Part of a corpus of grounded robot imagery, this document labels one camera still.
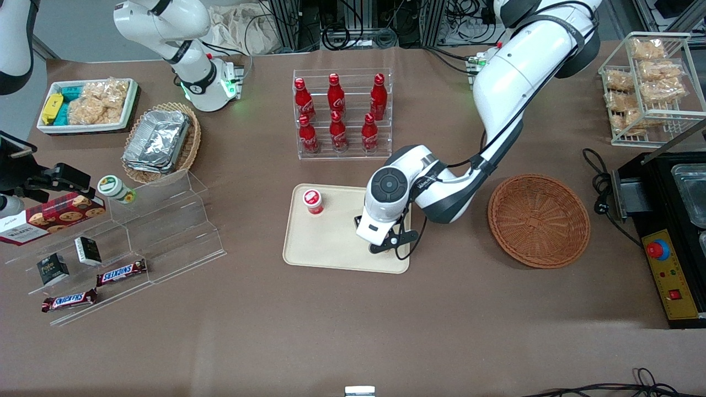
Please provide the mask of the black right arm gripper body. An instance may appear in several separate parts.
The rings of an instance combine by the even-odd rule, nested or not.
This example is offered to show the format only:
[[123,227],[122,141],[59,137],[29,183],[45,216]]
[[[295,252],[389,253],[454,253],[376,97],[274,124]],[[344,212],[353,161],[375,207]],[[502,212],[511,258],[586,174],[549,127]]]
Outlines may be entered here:
[[56,169],[38,165],[33,157],[1,160],[1,193],[7,196],[28,198],[36,202],[47,202],[47,190],[55,187]]

